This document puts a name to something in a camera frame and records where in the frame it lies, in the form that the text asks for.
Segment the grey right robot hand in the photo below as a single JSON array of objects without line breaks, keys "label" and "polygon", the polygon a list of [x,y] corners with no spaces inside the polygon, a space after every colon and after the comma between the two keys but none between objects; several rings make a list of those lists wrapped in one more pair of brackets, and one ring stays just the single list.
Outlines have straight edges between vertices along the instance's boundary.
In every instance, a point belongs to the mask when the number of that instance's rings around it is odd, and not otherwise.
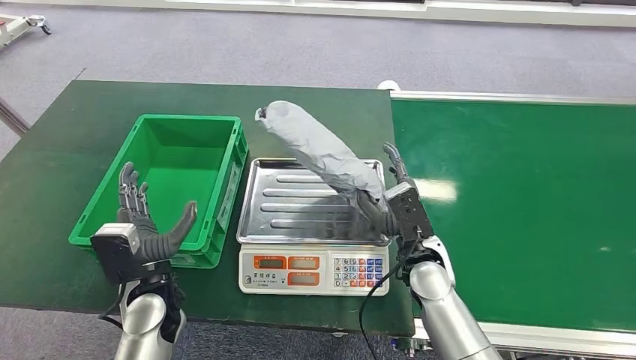
[{"label": "grey right robot hand", "polygon": [[[394,175],[397,184],[409,183],[413,185],[413,180],[408,176],[407,168],[398,148],[390,142],[386,142],[382,149],[392,163],[389,171]],[[355,198],[357,207],[367,219],[371,230],[378,235],[382,234],[387,237],[400,234],[398,221],[389,208],[382,210],[380,201],[374,199],[366,190],[357,190]]]}]

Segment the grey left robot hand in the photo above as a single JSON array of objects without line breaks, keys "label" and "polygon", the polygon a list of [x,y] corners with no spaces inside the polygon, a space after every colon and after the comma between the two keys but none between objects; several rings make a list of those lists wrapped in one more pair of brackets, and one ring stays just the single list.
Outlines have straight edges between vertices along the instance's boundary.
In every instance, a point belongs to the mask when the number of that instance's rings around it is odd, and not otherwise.
[{"label": "grey left robot hand", "polygon": [[165,233],[158,232],[149,211],[148,183],[139,183],[134,163],[128,161],[118,176],[118,203],[116,213],[120,223],[133,224],[139,236],[139,250],[135,256],[144,263],[168,260],[176,255],[197,219],[197,203],[190,201],[176,225]]}]

